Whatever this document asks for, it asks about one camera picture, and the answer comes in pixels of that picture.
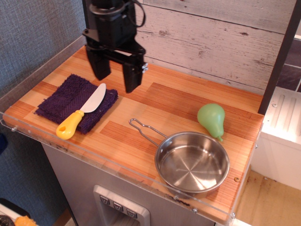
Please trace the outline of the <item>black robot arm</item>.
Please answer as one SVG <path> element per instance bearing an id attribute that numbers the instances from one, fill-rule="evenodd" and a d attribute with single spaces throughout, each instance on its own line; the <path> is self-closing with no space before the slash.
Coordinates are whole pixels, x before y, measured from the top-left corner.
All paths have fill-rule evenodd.
<path id="1" fill-rule="evenodd" d="M 89 10 L 94 17 L 95 29 L 85 29 L 86 52 L 97 79 L 103 80 L 111 73 L 110 61 L 122 65 L 125 89 L 131 93 L 142 83 L 147 63 L 146 53 L 135 37 L 137 28 L 135 6 L 137 0 L 93 0 Z"/>

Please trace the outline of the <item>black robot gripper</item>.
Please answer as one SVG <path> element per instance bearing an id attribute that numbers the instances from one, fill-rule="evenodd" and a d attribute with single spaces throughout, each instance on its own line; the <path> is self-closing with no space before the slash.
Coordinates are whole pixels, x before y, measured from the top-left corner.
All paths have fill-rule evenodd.
<path id="1" fill-rule="evenodd" d="M 111 73 L 110 62 L 123 64 L 126 93 L 142 83 L 146 50 L 136 42 L 137 28 L 144 26 L 146 15 L 137 24 L 134 4 L 91 4 L 95 18 L 94 46 L 86 46 L 87 57 L 98 80 Z"/>

